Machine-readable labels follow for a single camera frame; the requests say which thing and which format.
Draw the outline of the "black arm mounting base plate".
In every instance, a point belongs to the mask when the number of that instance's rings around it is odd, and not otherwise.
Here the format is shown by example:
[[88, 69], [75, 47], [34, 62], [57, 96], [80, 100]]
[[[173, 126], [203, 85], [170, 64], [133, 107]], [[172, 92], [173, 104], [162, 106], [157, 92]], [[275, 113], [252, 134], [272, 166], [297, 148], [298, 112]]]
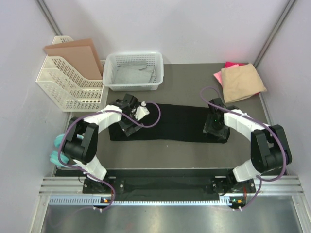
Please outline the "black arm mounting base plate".
[[103, 193], [88, 188], [86, 179], [84, 194], [111, 194], [116, 201], [209, 201], [218, 200], [229, 193], [254, 194], [251, 179], [238, 189], [225, 191], [223, 185], [230, 169], [183, 168], [183, 169], [110, 169], [104, 181], [108, 183]]

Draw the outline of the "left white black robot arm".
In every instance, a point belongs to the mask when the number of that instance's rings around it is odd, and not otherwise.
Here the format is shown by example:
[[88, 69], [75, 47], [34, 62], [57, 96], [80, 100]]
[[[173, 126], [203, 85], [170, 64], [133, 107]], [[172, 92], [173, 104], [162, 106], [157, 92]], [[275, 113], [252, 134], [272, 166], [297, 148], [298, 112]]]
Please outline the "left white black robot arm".
[[110, 188], [110, 180], [105, 178], [107, 170], [96, 156], [99, 133], [118, 123], [121, 131], [130, 136], [141, 128], [140, 121], [149, 113], [146, 102], [125, 94], [123, 99], [109, 103], [95, 115], [70, 120], [61, 152], [82, 168], [85, 185], [93, 192], [103, 193]]

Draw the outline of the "black daisy print t-shirt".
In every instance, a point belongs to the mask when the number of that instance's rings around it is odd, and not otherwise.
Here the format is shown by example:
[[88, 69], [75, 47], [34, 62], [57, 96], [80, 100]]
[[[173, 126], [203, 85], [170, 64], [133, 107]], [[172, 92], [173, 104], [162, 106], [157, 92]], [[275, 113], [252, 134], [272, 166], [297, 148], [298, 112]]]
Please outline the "black daisy print t-shirt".
[[159, 104], [161, 118], [151, 128], [141, 128], [126, 136], [118, 123], [109, 126], [112, 141], [175, 140], [196, 143], [226, 143], [230, 133], [224, 139], [203, 132], [210, 110], [207, 107]]

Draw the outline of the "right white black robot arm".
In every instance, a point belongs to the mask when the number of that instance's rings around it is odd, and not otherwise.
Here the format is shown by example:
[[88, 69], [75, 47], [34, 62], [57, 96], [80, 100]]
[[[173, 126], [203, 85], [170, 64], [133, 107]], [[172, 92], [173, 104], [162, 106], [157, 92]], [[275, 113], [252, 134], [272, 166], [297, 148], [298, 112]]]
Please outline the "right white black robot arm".
[[250, 141], [250, 159], [230, 170], [225, 191], [238, 192], [246, 181], [265, 172], [285, 168], [292, 155], [285, 131], [280, 125], [266, 125], [252, 119], [235, 106], [226, 108], [220, 98], [212, 99], [203, 132], [217, 141], [226, 141], [234, 129]]

